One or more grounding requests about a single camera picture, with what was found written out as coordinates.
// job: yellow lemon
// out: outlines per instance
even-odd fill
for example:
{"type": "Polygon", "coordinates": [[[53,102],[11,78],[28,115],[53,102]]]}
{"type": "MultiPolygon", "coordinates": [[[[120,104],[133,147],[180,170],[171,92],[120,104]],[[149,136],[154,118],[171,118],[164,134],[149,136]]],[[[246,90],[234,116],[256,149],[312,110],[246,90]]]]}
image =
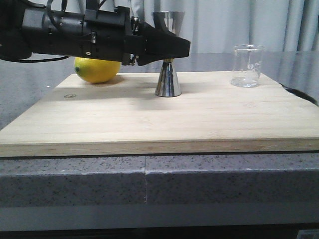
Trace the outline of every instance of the yellow lemon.
{"type": "Polygon", "coordinates": [[[120,70],[121,63],[118,61],[105,61],[75,57],[74,70],[84,81],[90,83],[106,82],[120,70]]]}

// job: gray countertop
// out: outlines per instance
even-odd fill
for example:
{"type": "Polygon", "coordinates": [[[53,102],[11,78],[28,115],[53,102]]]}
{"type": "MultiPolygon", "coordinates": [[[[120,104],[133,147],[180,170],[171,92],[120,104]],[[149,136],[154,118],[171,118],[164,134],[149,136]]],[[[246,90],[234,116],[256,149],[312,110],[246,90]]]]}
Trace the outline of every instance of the gray countertop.
{"type": "MultiPolygon", "coordinates": [[[[73,74],[73,60],[1,61],[0,129],[73,74]]],[[[232,54],[175,67],[229,71],[232,54]]],[[[262,72],[319,100],[319,52],[266,52],[262,72]]],[[[319,223],[318,185],[317,152],[0,158],[0,231],[319,223]]]]}

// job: metal jigger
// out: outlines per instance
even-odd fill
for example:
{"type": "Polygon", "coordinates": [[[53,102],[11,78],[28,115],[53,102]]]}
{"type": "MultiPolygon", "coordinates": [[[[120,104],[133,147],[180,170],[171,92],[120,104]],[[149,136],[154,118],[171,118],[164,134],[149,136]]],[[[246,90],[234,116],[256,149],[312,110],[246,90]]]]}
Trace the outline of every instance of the metal jigger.
{"type": "MultiPolygon", "coordinates": [[[[180,11],[153,12],[155,28],[179,36],[184,14],[180,11]]],[[[174,97],[181,94],[173,59],[164,59],[155,94],[162,97],[174,97]]]]}

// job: cable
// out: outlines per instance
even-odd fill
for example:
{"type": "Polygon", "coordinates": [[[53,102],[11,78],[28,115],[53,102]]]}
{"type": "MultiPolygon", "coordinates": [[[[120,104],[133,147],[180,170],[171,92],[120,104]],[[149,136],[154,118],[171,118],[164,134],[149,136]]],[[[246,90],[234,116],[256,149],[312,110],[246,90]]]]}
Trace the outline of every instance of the cable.
{"type": "Polygon", "coordinates": [[[68,0],[62,0],[61,11],[65,11],[67,6],[68,6],[68,0]]]}
{"type": "Polygon", "coordinates": [[[102,0],[101,3],[99,4],[99,9],[103,6],[103,4],[106,2],[107,0],[102,0]]]}
{"type": "Polygon", "coordinates": [[[40,60],[13,60],[5,57],[0,57],[0,60],[17,62],[17,63],[40,63],[40,62],[49,62],[49,61],[60,61],[69,58],[69,56],[63,56],[58,58],[49,58],[49,59],[40,59],[40,60]]]}
{"type": "MultiPolygon", "coordinates": [[[[65,37],[70,38],[70,39],[74,39],[74,40],[80,40],[80,41],[91,41],[91,38],[88,38],[88,36],[91,36],[92,33],[89,33],[87,35],[83,35],[83,36],[77,36],[77,35],[73,35],[73,34],[68,34],[67,32],[65,32],[64,30],[62,30],[61,26],[54,20],[53,14],[52,14],[52,3],[54,0],[48,0],[47,5],[46,5],[46,13],[52,23],[52,25],[61,33],[63,34],[65,37]]],[[[64,0],[62,2],[62,10],[64,9],[64,7],[67,7],[67,0],[64,0]]]]}

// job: wooden board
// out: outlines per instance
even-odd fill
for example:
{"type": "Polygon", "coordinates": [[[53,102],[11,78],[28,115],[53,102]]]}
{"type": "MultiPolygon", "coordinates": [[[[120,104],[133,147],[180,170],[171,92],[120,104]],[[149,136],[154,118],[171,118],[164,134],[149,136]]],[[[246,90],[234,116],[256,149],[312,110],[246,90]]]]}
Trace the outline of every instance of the wooden board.
{"type": "Polygon", "coordinates": [[[319,107],[265,75],[247,89],[230,72],[179,73],[174,98],[154,94],[158,75],[71,75],[0,131],[0,156],[319,150],[319,107]]]}

